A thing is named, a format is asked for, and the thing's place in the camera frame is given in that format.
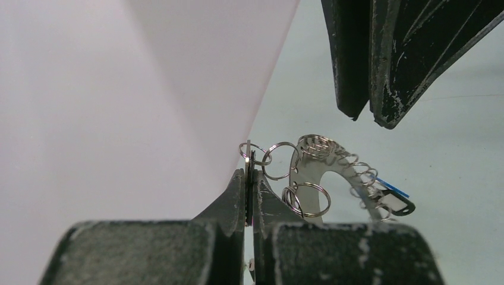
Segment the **key with black tag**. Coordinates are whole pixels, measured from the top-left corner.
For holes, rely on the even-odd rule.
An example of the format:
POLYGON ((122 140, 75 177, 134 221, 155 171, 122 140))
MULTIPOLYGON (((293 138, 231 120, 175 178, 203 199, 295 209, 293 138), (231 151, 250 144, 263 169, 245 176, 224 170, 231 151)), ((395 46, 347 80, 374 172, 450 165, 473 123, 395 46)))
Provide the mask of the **key with black tag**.
POLYGON ((244 176, 245 176, 245 226, 253 225, 253 185, 254 185, 254 170, 255 165, 258 164, 260 166, 270 165, 272 162, 272 156, 270 154, 266 154, 266 150, 259 147, 256 144, 253 144, 251 140, 247 140, 239 145, 240 155, 245 160, 245 168, 244 168, 244 176), (252 150, 252 147, 258 148, 262 152, 264 152, 266 160, 256 161, 255 160, 255 152, 252 150))

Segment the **key with blue tag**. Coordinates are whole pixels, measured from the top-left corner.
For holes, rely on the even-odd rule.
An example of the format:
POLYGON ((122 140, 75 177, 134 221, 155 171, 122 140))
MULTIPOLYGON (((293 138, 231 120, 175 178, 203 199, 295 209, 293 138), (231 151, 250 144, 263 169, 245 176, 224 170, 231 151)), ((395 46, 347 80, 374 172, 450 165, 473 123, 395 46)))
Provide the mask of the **key with blue tag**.
POLYGON ((374 184, 370 190, 370 197, 377 208, 387 211, 385 219, 390 219, 391 216, 407 216, 416 210, 415 204, 409 200, 409 195, 381 178, 375 176, 371 178, 374 179, 374 184))

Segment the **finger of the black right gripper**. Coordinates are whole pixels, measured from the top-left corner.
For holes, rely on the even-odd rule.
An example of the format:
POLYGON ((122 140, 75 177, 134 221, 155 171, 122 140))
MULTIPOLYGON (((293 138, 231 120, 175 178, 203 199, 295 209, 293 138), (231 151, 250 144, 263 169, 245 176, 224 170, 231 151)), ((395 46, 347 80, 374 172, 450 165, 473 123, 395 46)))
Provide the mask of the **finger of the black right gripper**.
POLYGON ((371 1, 370 8, 370 110, 387 129, 503 21, 501 0, 371 1))
POLYGON ((370 2, 322 1, 338 109, 357 120, 369 101, 370 2))

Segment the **large metal key ring disc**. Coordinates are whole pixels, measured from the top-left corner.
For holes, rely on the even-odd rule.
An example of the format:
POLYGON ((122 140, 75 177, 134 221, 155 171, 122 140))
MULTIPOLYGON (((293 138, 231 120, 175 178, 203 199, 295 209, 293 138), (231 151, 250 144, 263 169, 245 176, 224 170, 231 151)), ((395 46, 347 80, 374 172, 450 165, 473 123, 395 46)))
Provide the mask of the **large metal key ring disc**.
POLYGON ((336 141, 317 134, 263 149, 258 163, 287 209, 309 223, 394 223, 377 170, 336 141))

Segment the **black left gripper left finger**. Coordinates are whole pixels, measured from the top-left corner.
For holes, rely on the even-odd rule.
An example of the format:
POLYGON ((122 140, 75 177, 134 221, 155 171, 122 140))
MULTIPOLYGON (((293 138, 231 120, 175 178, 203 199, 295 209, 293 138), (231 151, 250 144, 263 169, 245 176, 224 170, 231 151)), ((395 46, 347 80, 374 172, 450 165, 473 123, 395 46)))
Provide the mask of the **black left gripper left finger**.
POLYGON ((245 174, 191 220, 90 220, 70 227, 40 284, 242 284, 245 174))

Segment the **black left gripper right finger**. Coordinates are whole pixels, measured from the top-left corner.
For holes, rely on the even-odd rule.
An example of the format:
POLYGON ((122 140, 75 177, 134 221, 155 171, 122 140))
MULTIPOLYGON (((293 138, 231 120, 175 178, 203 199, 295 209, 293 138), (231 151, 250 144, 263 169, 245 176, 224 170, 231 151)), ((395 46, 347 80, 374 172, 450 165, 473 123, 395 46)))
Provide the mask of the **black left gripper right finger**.
POLYGON ((422 235, 398 223, 304 221, 254 171, 256 284, 443 284, 422 235))

